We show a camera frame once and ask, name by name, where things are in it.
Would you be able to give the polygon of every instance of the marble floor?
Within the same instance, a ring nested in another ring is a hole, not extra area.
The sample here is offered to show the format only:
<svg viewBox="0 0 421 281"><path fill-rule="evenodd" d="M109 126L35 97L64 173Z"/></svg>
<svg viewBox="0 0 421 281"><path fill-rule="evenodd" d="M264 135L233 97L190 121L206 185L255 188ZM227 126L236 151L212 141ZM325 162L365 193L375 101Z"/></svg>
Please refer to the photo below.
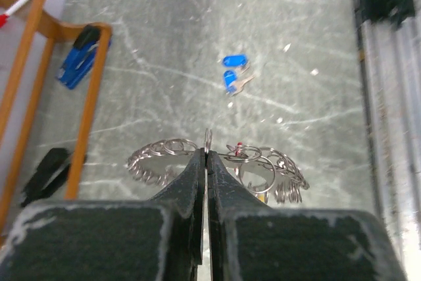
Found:
<svg viewBox="0 0 421 281"><path fill-rule="evenodd" d="M202 144L211 128L221 153L242 141L292 157L310 183L299 207L373 213L351 1L67 0L64 20L114 28L80 199L151 197L159 188L132 180L128 156L163 138ZM50 148L75 144L88 81L54 79L68 49L55 51L18 190ZM240 52L256 78L228 97L220 60Z"/></svg>

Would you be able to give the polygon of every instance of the wooden frame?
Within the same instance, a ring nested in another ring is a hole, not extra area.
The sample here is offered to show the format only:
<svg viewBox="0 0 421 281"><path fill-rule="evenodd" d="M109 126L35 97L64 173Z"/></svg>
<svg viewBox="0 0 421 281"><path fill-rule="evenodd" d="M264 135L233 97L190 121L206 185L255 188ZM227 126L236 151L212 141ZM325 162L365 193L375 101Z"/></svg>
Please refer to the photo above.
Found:
<svg viewBox="0 0 421 281"><path fill-rule="evenodd" d="M16 0L0 0L0 7L7 8L11 6ZM53 18L43 10L45 0L32 0L30 10L27 14L21 15L21 18L26 20L26 26L14 58L13 66L11 68L11 74L9 76L6 90L3 95L0 104L0 146L5 135L7 123L12 111L12 106L16 98L16 93L20 85L20 80L24 72L26 59L30 52L32 40L34 34L39 32L47 38L47 43L41 57L41 62L38 67L34 86L32 88L32 94L24 122L22 123L22 130L14 156L12 164L7 178L5 186L0 200L0 230L3 231L6 223L7 213L12 201L12 197L15 191L16 182L20 173L20 165L22 163L23 156L25 154L26 145L30 135L32 123L36 114L36 108L41 96L43 82L51 54L53 52L54 45L58 42L74 41L86 24L69 24L61 22L56 18ZM80 123L78 140L76 142L75 152L72 158L72 166L70 167L66 199L76 199L78 195L80 174L82 171L82 165L84 163L84 157L87 149L87 141L89 138L89 131L93 121L95 112L95 106L97 103L99 87L101 84L101 77L107 58L107 50L109 41L112 34L112 28L110 25L96 22L91 23L101 29L101 37L99 38L99 47L95 56L95 62L91 71L91 80L89 82L89 89L87 91L84 111Z"/></svg>

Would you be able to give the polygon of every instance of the blue stapler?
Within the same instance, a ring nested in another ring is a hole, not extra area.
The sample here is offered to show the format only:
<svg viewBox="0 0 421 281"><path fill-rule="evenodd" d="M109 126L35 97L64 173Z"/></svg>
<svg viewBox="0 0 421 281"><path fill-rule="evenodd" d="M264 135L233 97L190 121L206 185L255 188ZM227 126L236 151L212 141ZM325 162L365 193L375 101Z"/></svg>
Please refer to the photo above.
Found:
<svg viewBox="0 0 421 281"><path fill-rule="evenodd" d="M68 89L74 89L91 70L100 35L101 30L99 28L88 24L73 43L72 49L56 76Z"/></svg>

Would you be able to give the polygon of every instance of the key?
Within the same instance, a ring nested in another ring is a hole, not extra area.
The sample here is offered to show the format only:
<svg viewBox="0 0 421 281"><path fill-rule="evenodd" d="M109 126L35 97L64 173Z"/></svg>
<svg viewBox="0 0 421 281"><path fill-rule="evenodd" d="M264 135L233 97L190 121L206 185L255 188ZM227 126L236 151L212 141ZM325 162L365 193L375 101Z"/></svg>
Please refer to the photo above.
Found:
<svg viewBox="0 0 421 281"><path fill-rule="evenodd" d="M233 82L230 87L234 87L235 91L232 93L232 95L236 95L237 93L240 93L243 91L244 86L246 85L247 82L250 82L252 79L254 79L254 77L256 77L254 74L242 79L242 80L236 80L235 82Z"/></svg>

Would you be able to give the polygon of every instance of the wooden rail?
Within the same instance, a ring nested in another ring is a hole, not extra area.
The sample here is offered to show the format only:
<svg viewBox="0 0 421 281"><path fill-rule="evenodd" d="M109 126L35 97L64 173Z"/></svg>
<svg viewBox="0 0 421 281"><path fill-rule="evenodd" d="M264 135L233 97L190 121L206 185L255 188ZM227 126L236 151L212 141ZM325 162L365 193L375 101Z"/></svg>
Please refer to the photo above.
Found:
<svg viewBox="0 0 421 281"><path fill-rule="evenodd" d="M16 0L0 0L0 7L7 8L15 1ZM86 26L86 24L70 24L57 20L43 10L44 2L45 0L32 0L29 12L25 13L24 11L21 11L17 14L20 18L26 21L26 25L14 58L6 90L0 104L0 146L5 135L7 123L9 121L13 103L16 99L16 93L20 85L20 80L25 69L26 60L28 58L35 33L38 32L45 36L47 38L47 43L45 44L43 55L41 57L41 62L36 74L34 86L32 88L31 99L26 109L24 122L22 123L21 134L18 139L16 149L14 150L10 171L7 174L5 186L0 199L0 232L3 231L6 224L18 175L20 174L20 166L25 154L32 123L36 115L37 104L41 96L43 83L47 74L54 45L58 42L74 41ZM76 199L78 195L80 174L82 172L84 157L87 150L89 131L91 130L95 106L101 85L103 68L105 59L107 58L107 49L112 34L112 28L109 24L102 22L89 24L100 28L101 37L99 39L99 47L97 49L95 62L91 71L89 89L86 95L78 139L72 158L72 166L69 172L66 189L67 199Z"/></svg>

